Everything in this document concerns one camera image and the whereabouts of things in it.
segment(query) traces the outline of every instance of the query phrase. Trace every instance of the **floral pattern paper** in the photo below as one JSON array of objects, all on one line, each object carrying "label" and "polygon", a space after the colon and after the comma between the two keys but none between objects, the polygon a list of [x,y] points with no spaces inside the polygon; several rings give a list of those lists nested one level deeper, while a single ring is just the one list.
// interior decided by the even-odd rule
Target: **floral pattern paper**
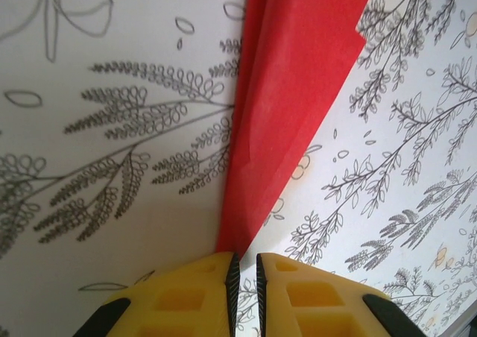
[{"label": "floral pattern paper", "polygon": [[381,289],[428,336],[477,298],[476,16],[474,0],[369,0],[367,44],[242,262],[244,336],[263,251]]},{"label": "floral pattern paper", "polygon": [[1,336],[213,253],[244,0],[0,0]]},{"label": "floral pattern paper", "polygon": [[[244,0],[0,0],[0,336],[71,335],[213,252]],[[367,45],[242,261],[388,293],[429,336],[477,297],[475,0],[370,0]]]}]

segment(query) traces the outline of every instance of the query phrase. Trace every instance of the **red paper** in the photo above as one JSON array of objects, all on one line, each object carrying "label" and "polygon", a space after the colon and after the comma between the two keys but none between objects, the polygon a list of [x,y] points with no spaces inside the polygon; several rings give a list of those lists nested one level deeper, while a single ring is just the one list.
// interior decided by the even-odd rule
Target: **red paper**
[{"label": "red paper", "polygon": [[367,0],[247,0],[218,251],[241,256],[364,46]]}]

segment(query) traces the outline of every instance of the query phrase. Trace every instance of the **branch drawing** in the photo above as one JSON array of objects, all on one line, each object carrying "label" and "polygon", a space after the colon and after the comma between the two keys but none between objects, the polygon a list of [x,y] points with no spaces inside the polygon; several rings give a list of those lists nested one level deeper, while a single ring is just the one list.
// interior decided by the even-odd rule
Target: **branch drawing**
[{"label": "branch drawing", "polygon": [[370,73],[369,80],[350,96],[351,113],[358,110],[367,122],[389,86],[395,91],[404,82],[408,58],[419,56],[426,35],[437,31],[435,43],[440,40],[455,11],[455,0],[446,0],[432,18],[431,8],[432,0],[401,0],[392,9],[386,8],[385,0],[371,0],[366,6],[358,30],[367,44],[357,63]]},{"label": "branch drawing", "polygon": [[384,293],[389,294],[391,300],[419,325],[429,307],[443,293],[436,293],[436,284],[432,281],[423,281],[420,267],[414,268],[412,272],[400,268],[394,277],[395,281],[384,285]]},{"label": "branch drawing", "polygon": [[[342,209],[349,204],[355,209],[364,198],[366,203],[361,214],[371,217],[379,204],[385,201],[395,171],[400,170],[404,184],[416,184],[423,157],[438,143],[441,135],[451,128],[457,130],[455,137],[449,141],[447,164],[452,161],[476,116],[477,78],[470,77],[471,67],[472,61],[468,59],[462,60],[460,64],[449,65],[444,70],[442,87],[445,90],[437,105],[430,110],[420,103],[420,94],[402,103],[395,101],[392,104],[390,121],[397,121],[397,132],[404,133],[402,143],[394,151],[383,152],[377,164],[372,162],[370,155],[361,162],[354,160],[353,166],[346,168],[340,181],[334,176],[332,182],[322,188],[328,192],[325,200],[334,199],[338,206],[325,219],[319,218],[316,212],[305,217],[306,222],[291,233],[292,246],[285,250],[289,257],[310,265],[316,264],[330,236],[337,233],[343,224]],[[446,107],[449,97],[453,98],[452,105]],[[466,118],[457,122],[459,116]],[[403,149],[408,145],[412,145],[413,153],[410,157],[403,157]]]},{"label": "branch drawing", "polygon": [[109,29],[113,0],[83,0],[83,7],[71,7],[70,0],[16,0],[18,13],[11,24],[0,28],[0,42],[11,38],[26,29],[38,17],[43,6],[43,27],[46,58],[54,63],[57,56],[57,41],[60,17],[72,27],[89,37],[103,37]]},{"label": "branch drawing", "polygon": [[[146,281],[154,274],[155,270],[149,271],[147,274],[142,275],[139,279],[137,279],[133,285]],[[118,291],[127,289],[129,285],[125,285],[122,283],[90,283],[85,286],[81,286],[78,291],[81,292],[98,292],[98,291]]]},{"label": "branch drawing", "polygon": [[[149,104],[145,87],[87,89],[82,92],[82,99],[101,104],[104,108],[67,125],[64,133],[113,126],[104,133],[108,139],[132,139],[134,142],[70,172],[51,177],[41,174],[46,166],[46,159],[43,157],[13,154],[0,157],[0,258],[12,248],[18,235],[30,221],[39,215],[41,206],[31,202],[39,193],[63,184],[50,200],[50,206],[55,210],[34,226],[34,231],[44,234],[39,242],[49,243],[83,226],[77,235],[77,240],[82,242],[106,224],[111,216],[120,218],[133,205],[151,159],[148,152],[138,151],[141,145],[204,119],[223,116],[233,109],[233,105],[214,101],[224,85],[211,78],[204,79],[198,73],[170,66],[165,68],[130,62],[95,64],[91,70],[103,74],[120,73],[146,80],[175,92],[179,98]],[[200,112],[193,107],[205,106],[211,110],[188,118],[191,110]],[[199,151],[203,152],[211,147],[216,148],[215,153],[190,167],[187,165],[189,163],[184,165],[184,162],[174,163],[173,159],[163,160],[154,168],[165,173],[153,183],[169,183],[193,177],[180,193],[193,192],[208,184],[226,169],[230,130],[230,119],[222,117],[219,123],[203,132],[191,144],[197,157]],[[188,176],[191,167],[195,171]]]},{"label": "branch drawing", "polygon": [[244,324],[255,319],[254,313],[258,309],[259,299],[256,291],[256,281],[245,279],[238,291],[237,330],[243,331]]},{"label": "branch drawing", "polygon": [[[464,171],[452,170],[446,180],[432,184],[425,192],[424,199],[417,205],[416,211],[403,210],[402,214],[389,218],[390,224],[379,232],[380,239],[370,240],[361,245],[361,252],[345,261],[348,270],[364,268],[369,271],[383,262],[391,253],[397,239],[405,239],[402,247],[415,249],[440,221],[450,218],[465,205],[477,187],[477,171],[463,179]],[[422,211],[429,211],[420,216]]]}]

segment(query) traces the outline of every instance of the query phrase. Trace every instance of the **leaf drawing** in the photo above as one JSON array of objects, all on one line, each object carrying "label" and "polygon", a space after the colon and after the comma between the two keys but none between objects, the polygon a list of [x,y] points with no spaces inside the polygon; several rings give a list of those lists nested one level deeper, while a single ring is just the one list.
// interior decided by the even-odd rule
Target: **leaf drawing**
[{"label": "leaf drawing", "polygon": [[209,69],[212,78],[236,78],[239,75],[239,59],[227,60]]},{"label": "leaf drawing", "polygon": [[113,0],[57,0],[59,14],[89,37],[103,37],[113,17]]},{"label": "leaf drawing", "polygon": [[124,289],[127,289],[127,286],[121,283],[91,283],[80,287],[78,291],[118,291]]},{"label": "leaf drawing", "polygon": [[[321,219],[318,219],[318,214],[315,213],[317,218],[312,220],[313,224],[306,222],[303,228],[291,233],[292,246],[287,249],[289,257],[309,264],[317,263],[331,235],[337,233],[342,226],[344,217],[341,211],[346,205],[351,204],[352,208],[358,209],[364,204],[361,205],[361,214],[371,217],[379,205],[384,203],[391,186],[391,178],[400,173],[404,184],[415,185],[420,178],[423,158],[442,142],[440,138],[445,132],[453,129],[457,133],[448,141],[449,154],[446,162],[449,164],[452,161],[455,153],[461,149],[464,142],[467,142],[464,138],[473,129],[473,122],[476,120],[477,77],[471,74],[472,69],[475,69],[475,65],[471,59],[463,59],[461,63],[448,65],[444,70],[443,94],[441,99],[435,99],[437,104],[431,109],[420,103],[420,93],[408,100],[395,101],[392,104],[389,120],[396,122],[397,133],[403,135],[402,142],[393,151],[383,152],[379,160],[376,157],[372,159],[371,156],[361,161],[354,160],[340,179],[336,175],[322,188],[326,192],[325,200],[333,200],[337,207]],[[448,98],[452,98],[452,104],[447,104]],[[408,156],[403,155],[407,147],[412,151]],[[419,245],[439,219],[448,219],[468,199],[467,193],[470,195],[473,192],[473,178],[472,175],[464,183],[462,180],[456,183],[456,178],[451,174],[449,179],[454,180],[451,184],[458,184],[461,191],[455,186],[447,190],[449,196],[442,195],[440,200],[432,201],[433,204],[445,201],[448,205],[442,206],[443,210],[438,215],[425,215],[422,222],[416,225],[416,230],[412,230],[414,233],[408,237],[410,240],[405,245],[409,247]],[[427,204],[431,198],[427,199],[422,204]],[[364,259],[363,264],[369,262],[367,268],[378,265],[391,252],[392,244],[387,242],[384,244],[385,246],[381,248],[377,246],[373,248],[376,255],[364,253],[358,260]],[[353,268],[357,268],[360,264],[356,263]]]},{"label": "leaf drawing", "polygon": [[176,16],[175,22],[177,29],[182,31],[185,35],[193,35],[195,32],[194,25],[189,20]]},{"label": "leaf drawing", "polygon": [[39,13],[41,4],[42,0],[0,0],[0,42],[28,27]]},{"label": "leaf drawing", "polygon": [[404,239],[400,247],[415,249],[441,220],[451,218],[465,205],[477,187],[477,172],[463,179],[462,170],[452,170],[442,180],[431,185],[424,192],[424,199],[417,205],[417,212],[403,210],[402,214],[389,218],[389,224],[382,228],[380,240],[365,242],[364,248],[348,258],[348,269],[364,268],[369,271],[383,262],[391,253],[398,239]]},{"label": "leaf drawing", "polygon": [[57,55],[59,21],[89,37],[103,37],[113,16],[113,0],[1,0],[0,42],[25,30],[42,9],[46,58],[54,63]]},{"label": "leaf drawing", "polygon": [[242,21],[245,19],[245,8],[233,1],[224,2],[224,13],[230,20]]},{"label": "leaf drawing", "polygon": [[[153,271],[149,271],[147,274],[142,275],[137,279],[133,285],[144,282],[154,274]],[[99,292],[99,291],[118,291],[127,289],[129,286],[122,283],[90,283],[85,286],[81,286],[78,291],[80,292]]]},{"label": "leaf drawing", "polygon": [[4,91],[5,98],[17,107],[38,108],[43,105],[43,99],[35,92],[11,89]]},{"label": "leaf drawing", "polygon": [[256,314],[254,312],[258,309],[258,304],[256,281],[245,279],[238,291],[237,330],[244,331],[244,324],[255,319]]},{"label": "leaf drawing", "polygon": [[220,41],[220,48],[222,52],[228,54],[240,55],[242,40],[237,39],[225,39]]},{"label": "leaf drawing", "polygon": [[[230,113],[233,105],[215,100],[224,89],[222,82],[171,66],[142,63],[95,64],[91,70],[129,75],[169,89],[178,98],[150,104],[148,90],[143,86],[87,89],[81,98],[103,109],[70,123],[64,133],[109,126],[105,132],[107,138],[131,139],[132,142],[58,176],[42,174],[46,166],[42,157],[13,154],[0,157],[0,258],[40,214],[42,207],[32,201],[34,197],[54,186],[58,189],[50,200],[53,210],[34,225],[34,231],[42,234],[40,243],[52,242],[80,227],[82,230],[76,239],[83,242],[112,216],[122,217],[136,200],[149,168],[151,155],[139,151],[139,146],[174,130],[221,116],[219,122],[196,137],[191,150],[157,163],[154,168],[161,175],[154,183],[186,179],[188,182],[179,193],[190,193],[210,183],[227,168],[231,121],[223,115]],[[11,91],[8,95],[17,105],[31,104],[24,99],[20,101]],[[209,110],[205,113],[198,110],[198,115],[187,120],[192,105],[209,107]]]},{"label": "leaf drawing", "polygon": [[350,96],[350,112],[358,111],[366,122],[377,112],[383,95],[404,82],[408,59],[418,57],[426,34],[436,30],[437,43],[449,26],[455,0],[446,0],[431,18],[433,0],[401,0],[386,8],[385,0],[371,0],[364,9],[358,30],[367,44],[357,63],[369,71],[369,79]]}]

